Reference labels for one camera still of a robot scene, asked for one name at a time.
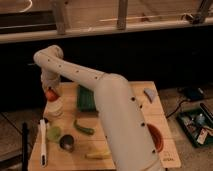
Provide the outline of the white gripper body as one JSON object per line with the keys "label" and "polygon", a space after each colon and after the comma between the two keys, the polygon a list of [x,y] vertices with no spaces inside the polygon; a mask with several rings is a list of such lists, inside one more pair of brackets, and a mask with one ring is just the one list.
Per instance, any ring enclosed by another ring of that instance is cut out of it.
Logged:
{"label": "white gripper body", "polygon": [[49,88],[56,88],[60,83],[60,75],[51,73],[51,72],[43,72],[41,74],[41,83],[44,91]]}

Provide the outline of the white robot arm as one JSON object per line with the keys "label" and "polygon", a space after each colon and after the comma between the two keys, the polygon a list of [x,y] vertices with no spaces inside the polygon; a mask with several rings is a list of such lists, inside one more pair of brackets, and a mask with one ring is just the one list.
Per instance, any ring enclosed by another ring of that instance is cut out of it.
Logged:
{"label": "white robot arm", "polygon": [[48,75],[59,74],[94,92],[96,110],[117,171],[165,171],[126,78],[66,62],[58,46],[36,52],[34,61]]}

